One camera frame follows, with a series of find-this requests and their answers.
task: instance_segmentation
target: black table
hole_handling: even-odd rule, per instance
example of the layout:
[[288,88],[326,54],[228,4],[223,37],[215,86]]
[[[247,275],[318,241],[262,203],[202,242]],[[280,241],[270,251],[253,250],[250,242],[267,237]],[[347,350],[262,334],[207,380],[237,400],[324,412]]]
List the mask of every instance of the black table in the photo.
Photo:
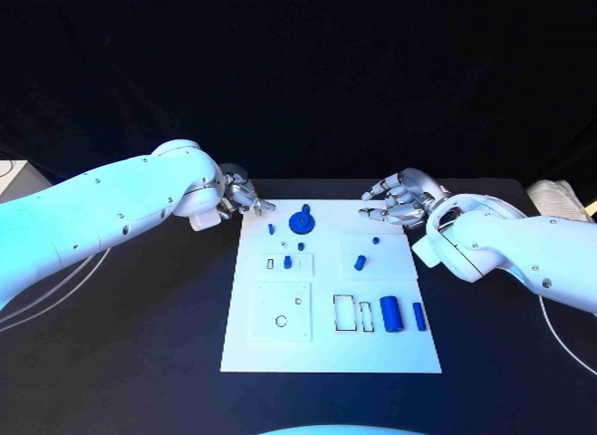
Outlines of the black table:
[[[351,199],[375,181],[262,180],[257,190],[272,199]],[[443,182],[536,214],[517,181]],[[240,229],[236,219],[195,233],[171,217],[115,247],[55,309],[0,333],[0,434],[253,434],[326,423],[597,433],[597,377],[504,272],[469,284],[416,261],[443,374],[221,373]],[[548,315],[597,368],[597,320],[553,302]]]

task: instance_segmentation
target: white robotic arm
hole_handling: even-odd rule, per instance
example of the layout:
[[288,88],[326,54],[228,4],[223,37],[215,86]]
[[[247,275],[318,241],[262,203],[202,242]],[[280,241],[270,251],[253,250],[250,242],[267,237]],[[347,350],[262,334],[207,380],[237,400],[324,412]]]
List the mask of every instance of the white robotic arm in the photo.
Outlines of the white robotic arm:
[[32,283],[153,228],[175,214],[197,231],[250,207],[246,171],[220,167],[197,142],[171,140],[149,156],[90,170],[0,205],[0,310]]
[[538,295],[597,314],[597,224],[527,217],[499,198],[453,195],[417,169],[406,169],[364,194],[386,190],[386,210],[367,218],[417,227],[413,251],[429,267],[443,263],[468,282],[507,270]]

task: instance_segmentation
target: black curtain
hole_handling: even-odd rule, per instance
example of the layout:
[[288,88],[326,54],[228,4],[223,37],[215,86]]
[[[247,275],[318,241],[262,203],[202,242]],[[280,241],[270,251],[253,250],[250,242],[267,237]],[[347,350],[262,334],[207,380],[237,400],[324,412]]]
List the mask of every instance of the black curtain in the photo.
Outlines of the black curtain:
[[188,138],[256,178],[597,197],[597,3],[361,3],[0,3],[0,150],[54,181]]

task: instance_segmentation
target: black background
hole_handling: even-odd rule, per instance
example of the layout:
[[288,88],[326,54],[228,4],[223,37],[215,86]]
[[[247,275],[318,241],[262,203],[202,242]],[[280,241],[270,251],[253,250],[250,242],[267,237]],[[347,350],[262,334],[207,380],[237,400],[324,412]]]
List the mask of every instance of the black background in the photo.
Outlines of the black background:
[[0,150],[61,181],[188,138],[256,178],[595,199],[597,2],[350,3],[0,2]]
[[[264,198],[352,199],[375,181],[260,180],[257,187]],[[443,184],[536,213],[514,180]],[[171,217],[113,248],[63,304],[0,333],[0,434],[253,435],[312,424],[597,434],[597,377],[556,342],[537,296],[505,272],[469,284],[417,257],[442,374],[220,372],[240,230],[233,219],[195,233]],[[423,232],[409,231],[412,243]],[[42,291],[66,275],[40,283]],[[25,301],[12,304],[9,311]],[[597,320],[553,301],[547,307],[597,370]]]

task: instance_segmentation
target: robotic hand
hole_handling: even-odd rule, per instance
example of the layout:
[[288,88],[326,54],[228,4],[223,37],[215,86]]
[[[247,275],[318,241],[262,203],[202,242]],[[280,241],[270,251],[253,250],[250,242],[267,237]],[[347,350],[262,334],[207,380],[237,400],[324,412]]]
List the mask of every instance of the robotic hand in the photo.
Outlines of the robotic hand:
[[246,170],[218,166],[191,140],[90,170],[0,204],[0,310],[21,290],[175,214],[195,231],[233,212],[275,211]]
[[387,209],[363,208],[365,218],[416,228],[426,236],[413,251],[474,283],[508,271],[538,295],[597,314],[597,224],[527,217],[504,200],[453,195],[417,169],[374,185],[363,199],[387,192]]

